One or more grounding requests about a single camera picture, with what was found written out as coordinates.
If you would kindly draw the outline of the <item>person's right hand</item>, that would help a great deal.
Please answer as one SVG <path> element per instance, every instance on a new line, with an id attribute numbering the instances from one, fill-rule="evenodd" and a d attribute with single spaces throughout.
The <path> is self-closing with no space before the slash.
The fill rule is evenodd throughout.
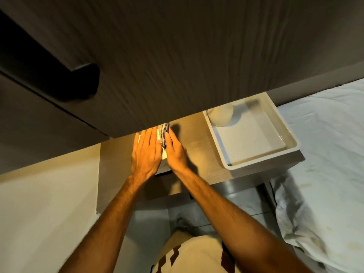
<path id="1" fill-rule="evenodd" d="M 184 173 L 189 169 L 187 154 L 184 146 L 180 143 L 180 151 L 167 153 L 167 162 L 175 174 Z"/>

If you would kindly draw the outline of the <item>wooden bedside table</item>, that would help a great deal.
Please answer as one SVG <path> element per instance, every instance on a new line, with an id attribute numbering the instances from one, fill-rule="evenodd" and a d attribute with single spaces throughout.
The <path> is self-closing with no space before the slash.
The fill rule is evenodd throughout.
<path id="1" fill-rule="evenodd" d="M 253 188 L 270 177 L 305 160 L 297 150 L 241 169 L 230 171 L 221 161 L 202 112 L 172 121 L 172 129 L 187 149 L 189 166 L 217 192 L 230 193 Z M 131 173 L 135 134 L 101 143 L 97 214 L 102 213 Z M 187 189 L 173 173 L 150 178 L 137 197 L 136 210 L 164 210 L 192 202 Z"/>

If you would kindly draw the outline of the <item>dark wooden overhead cabinet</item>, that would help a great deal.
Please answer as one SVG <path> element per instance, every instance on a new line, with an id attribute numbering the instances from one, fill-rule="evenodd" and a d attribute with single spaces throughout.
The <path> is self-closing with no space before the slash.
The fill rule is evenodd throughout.
<path id="1" fill-rule="evenodd" d="M 364 0 L 0 0 L 0 174 L 364 62 Z"/>

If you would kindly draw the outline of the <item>white rectangular tray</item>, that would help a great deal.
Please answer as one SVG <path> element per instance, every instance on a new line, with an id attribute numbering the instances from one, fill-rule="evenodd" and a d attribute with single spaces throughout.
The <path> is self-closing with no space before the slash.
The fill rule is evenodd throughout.
<path id="1" fill-rule="evenodd" d="M 300 149 L 300 142 L 266 92 L 230 102 L 234 112 L 224 127 L 211 124 L 203 115 L 223 166 L 248 169 L 259 163 L 286 158 Z"/>

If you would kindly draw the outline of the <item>clear drinking glass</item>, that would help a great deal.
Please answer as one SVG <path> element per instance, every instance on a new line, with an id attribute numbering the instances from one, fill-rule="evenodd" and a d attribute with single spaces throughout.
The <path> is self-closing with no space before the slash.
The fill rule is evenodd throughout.
<path id="1" fill-rule="evenodd" d="M 226 126 L 232 119 L 234 106 L 227 103 L 207 110 L 208 118 L 212 125 L 217 127 Z"/>

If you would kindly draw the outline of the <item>white bed sheet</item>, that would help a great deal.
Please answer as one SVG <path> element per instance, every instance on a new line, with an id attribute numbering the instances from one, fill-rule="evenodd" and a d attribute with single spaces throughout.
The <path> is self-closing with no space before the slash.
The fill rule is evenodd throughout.
<path id="1" fill-rule="evenodd" d="M 295 184 L 364 198 L 364 78 L 278 107 L 301 142 Z"/>

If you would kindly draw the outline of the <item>person's left forearm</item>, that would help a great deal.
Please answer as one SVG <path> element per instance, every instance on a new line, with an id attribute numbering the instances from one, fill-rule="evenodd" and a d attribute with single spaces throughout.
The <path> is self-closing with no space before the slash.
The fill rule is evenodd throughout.
<path id="1" fill-rule="evenodd" d="M 58 273 L 113 273 L 139 191 L 150 174 L 132 173 Z"/>

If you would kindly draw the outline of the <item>checked cleaning cloth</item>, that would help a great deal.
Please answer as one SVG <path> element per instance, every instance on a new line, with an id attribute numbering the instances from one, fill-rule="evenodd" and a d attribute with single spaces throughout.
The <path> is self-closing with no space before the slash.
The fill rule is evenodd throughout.
<path id="1" fill-rule="evenodd" d="M 166 148 L 165 134 L 168 133 L 169 127 L 170 127 L 169 122 L 158 125 L 158 134 L 159 134 L 159 137 L 160 137 L 161 146 L 164 149 Z"/>

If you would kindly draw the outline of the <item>white pillow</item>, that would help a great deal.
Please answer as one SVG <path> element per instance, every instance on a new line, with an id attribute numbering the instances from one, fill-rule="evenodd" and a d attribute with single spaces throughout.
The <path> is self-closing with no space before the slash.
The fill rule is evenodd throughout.
<path id="1" fill-rule="evenodd" d="M 364 273 L 364 179 L 292 168 L 270 179 L 284 241 L 328 271 Z"/>

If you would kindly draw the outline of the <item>person's left hand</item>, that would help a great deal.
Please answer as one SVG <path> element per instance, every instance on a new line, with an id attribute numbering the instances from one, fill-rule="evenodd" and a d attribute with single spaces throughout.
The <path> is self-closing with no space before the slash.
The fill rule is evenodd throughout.
<path id="1" fill-rule="evenodd" d="M 145 133 L 139 134 L 139 144 L 135 152 L 132 152 L 131 170 L 132 177 L 139 183 L 145 183 L 150 177 L 156 174 L 161 160 L 156 160 L 157 127 L 153 127 L 151 137 L 151 149 L 145 149 Z"/>

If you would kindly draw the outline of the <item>cream patterned shirt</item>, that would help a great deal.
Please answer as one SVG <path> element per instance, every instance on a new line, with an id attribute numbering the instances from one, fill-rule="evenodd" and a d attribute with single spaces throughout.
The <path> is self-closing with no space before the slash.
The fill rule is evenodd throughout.
<path id="1" fill-rule="evenodd" d="M 242 273 L 216 235 L 193 237 L 175 231 L 165 242 L 150 273 Z"/>

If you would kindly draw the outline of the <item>person's right forearm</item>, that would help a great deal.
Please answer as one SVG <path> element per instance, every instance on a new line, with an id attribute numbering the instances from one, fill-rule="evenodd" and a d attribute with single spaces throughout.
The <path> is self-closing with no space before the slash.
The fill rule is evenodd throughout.
<path id="1" fill-rule="evenodd" d="M 286 245 L 189 168 L 175 170 L 221 237 L 237 265 L 248 273 L 313 273 Z"/>

